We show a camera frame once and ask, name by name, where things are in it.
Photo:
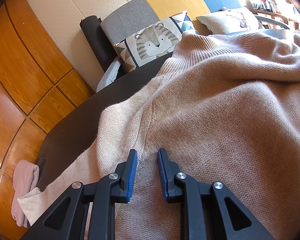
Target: pink towel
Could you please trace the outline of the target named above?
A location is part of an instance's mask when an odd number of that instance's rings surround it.
[[[17,198],[23,197],[25,194],[33,190],[37,185],[38,180],[38,165],[26,160],[18,162],[13,173],[13,188],[15,193],[12,201],[11,215],[19,227],[24,226],[26,228],[28,226],[28,220],[21,210]]]

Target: beige knit sweater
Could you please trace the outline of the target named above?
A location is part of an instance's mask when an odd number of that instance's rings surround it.
[[[116,239],[179,239],[162,197],[157,150],[198,181],[222,181],[276,240],[300,229],[300,36],[183,34],[160,72],[102,113],[96,140],[47,189],[19,199],[33,224],[74,181],[98,181],[138,151]]]

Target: wood paneling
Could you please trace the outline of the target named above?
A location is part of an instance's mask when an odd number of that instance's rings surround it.
[[[14,135],[25,119],[0,84],[0,167]]]
[[[10,240],[19,240],[27,231],[18,227],[11,216],[11,206],[14,196],[13,184],[3,175],[0,176],[0,234]]]
[[[0,81],[27,114],[52,87],[17,36],[5,6],[0,8]]]
[[[60,80],[57,87],[75,106],[81,105],[94,94],[92,89],[74,69]]]
[[[3,171],[13,178],[17,163],[21,160],[34,162],[46,134],[30,120],[26,120],[14,139],[13,146],[3,165]]]
[[[37,20],[26,0],[7,0],[6,4],[22,41],[52,82],[57,83],[72,65]]]
[[[72,110],[74,110],[74,106],[54,87],[39,102],[31,113],[30,118],[48,133]]]

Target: tiger illustration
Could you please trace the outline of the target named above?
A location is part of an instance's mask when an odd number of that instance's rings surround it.
[[[137,51],[140,59],[152,56],[161,57],[168,53],[168,49],[176,45],[179,39],[163,23],[146,28],[142,33],[136,34]]]

